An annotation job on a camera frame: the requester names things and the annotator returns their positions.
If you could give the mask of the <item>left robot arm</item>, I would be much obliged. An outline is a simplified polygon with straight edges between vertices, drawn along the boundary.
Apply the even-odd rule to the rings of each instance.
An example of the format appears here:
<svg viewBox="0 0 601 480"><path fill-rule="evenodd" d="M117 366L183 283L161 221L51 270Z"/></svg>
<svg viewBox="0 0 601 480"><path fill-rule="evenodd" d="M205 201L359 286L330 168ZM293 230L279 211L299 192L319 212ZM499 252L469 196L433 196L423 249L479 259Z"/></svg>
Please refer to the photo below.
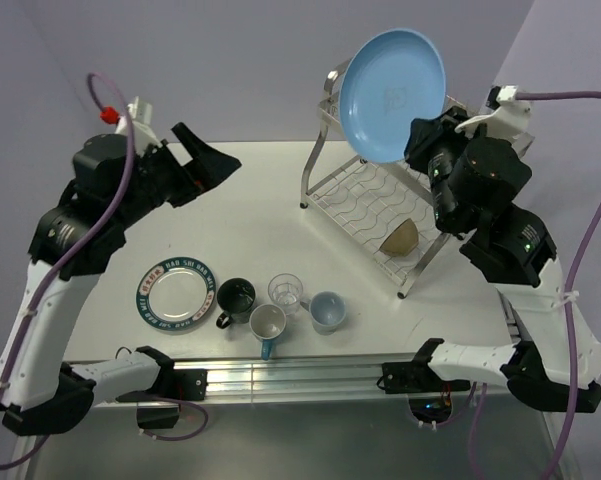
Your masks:
<svg viewBox="0 0 601 480"><path fill-rule="evenodd" d="M74 176L58 204L41 217L28 250L21 314L0 358L2 423L15 435L63 434L102 402L163 399L173 391L173 360L152 347L87 366L64 359L82 307L125 245L126 231L164 204L192 202L240 167L186 125L173 131L186 163L164 141L137 149L119 133L88 139L73 157Z"/></svg>

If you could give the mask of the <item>stainless steel dish rack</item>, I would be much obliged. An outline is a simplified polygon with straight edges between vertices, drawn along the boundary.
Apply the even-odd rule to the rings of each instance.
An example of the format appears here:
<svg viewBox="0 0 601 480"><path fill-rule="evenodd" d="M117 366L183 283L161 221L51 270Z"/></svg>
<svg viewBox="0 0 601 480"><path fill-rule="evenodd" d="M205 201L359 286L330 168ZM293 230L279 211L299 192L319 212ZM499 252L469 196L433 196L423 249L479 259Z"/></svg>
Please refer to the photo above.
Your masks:
<svg viewBox="0 0 601 480"><path fill-rule="evenodd" d="M318 105L321 127L303 169L300 206L318 208L330 217L397 284L397 295L404 299L450 238L463 239L485 219L496 216L483 206L457 202L442 185L432 199L427 174L404 158L378 164L357 154L321 181L311 183L329 132L343 132L338 100L347 66L347 62L339 64L325 80ZM467 112L469 118L476 115L451 97L446 98L443 112ZM525 132L513 142L504 141L523 157L534 138ZM383 254L379 248L384 240L408 218L418 228L418 247L406 257Z"/></svg>

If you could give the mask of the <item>blue plastic plate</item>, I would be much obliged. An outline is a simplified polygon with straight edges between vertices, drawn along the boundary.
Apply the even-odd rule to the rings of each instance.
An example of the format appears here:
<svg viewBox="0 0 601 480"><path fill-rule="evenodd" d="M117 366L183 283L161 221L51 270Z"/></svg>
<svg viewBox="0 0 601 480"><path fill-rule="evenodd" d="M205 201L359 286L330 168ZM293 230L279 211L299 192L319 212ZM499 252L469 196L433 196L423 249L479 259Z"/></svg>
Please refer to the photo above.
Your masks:
<svg viewBox="0 0 601 480"><path fill-rule="evenodd" d="M349 62L339 90L343 135L369 162L404 158L411 122L442 113L447 77L432 41L406 28L367 41Z"/></svg>

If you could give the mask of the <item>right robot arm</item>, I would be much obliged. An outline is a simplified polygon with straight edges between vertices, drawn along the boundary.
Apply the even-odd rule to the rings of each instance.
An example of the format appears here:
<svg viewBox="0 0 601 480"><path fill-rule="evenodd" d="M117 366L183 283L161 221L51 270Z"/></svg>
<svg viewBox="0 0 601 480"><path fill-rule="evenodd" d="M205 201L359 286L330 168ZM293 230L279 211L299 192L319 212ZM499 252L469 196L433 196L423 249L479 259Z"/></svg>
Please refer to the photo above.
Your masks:
<svg viewBox="0 0 601 480"><path fill-rule="evenodd" d="M486 125L471 138L457 132L466 118L463 109L453 107L435 119L413 120L405 160L429 178L436 228L468 235L461 254L511 304L524 335L495 347L429 339L410 363L410 388L495 384L535 410L564 412L570 383L566 315L571 313L580 335L575 410L593 413L601 401L601 343L565 291L545 224L513 202L532 171L509 141L489 136Z"/></svg>

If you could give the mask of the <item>black bowl tan outside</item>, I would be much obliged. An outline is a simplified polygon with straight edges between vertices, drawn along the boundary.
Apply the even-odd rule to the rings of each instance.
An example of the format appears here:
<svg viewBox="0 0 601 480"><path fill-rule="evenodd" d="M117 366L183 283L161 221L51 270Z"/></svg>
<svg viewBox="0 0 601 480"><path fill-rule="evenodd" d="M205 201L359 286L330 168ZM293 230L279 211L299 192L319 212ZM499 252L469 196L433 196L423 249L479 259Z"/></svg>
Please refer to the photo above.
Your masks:
<svg viewBox="0 0 601 480"><path fill-rule="evenodd" d="M379 250L389 257L406 257L419 245L419 231L410 218L403 221L382 243Z"/></svg>

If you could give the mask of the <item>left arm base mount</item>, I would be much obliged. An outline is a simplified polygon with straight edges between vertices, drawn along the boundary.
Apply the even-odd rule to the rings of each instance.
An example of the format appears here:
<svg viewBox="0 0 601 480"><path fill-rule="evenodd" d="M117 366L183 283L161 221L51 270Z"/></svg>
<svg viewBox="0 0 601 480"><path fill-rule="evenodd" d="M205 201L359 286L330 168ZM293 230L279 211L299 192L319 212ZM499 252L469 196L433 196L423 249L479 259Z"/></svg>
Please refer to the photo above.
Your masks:
<svg viewBox="0 0 601 480"><path fill-rule="evenodd" d="M145 431L158 433L172 430L181 420L192 421L195 431L203 431L209 415L203 413L200 402L207 390L205 369L175 370L165 389L157 392L135 391L118 396L115 401L136 404L136 423Z"/></svg>

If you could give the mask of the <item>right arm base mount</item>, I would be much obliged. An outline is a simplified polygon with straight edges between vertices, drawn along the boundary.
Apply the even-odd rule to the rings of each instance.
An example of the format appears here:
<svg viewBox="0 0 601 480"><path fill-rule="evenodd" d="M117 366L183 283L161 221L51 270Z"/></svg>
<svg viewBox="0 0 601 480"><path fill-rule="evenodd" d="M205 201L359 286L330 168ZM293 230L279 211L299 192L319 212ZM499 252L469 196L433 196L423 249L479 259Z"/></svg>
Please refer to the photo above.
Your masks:
<svg viewBox="0 0 601 480"><path fill-rule="evenodd" d="M406 395L418 428L436 431L456 421L471 406L477 384L441 380L415 362L385 362L376 387L387 395Z"/></svg>

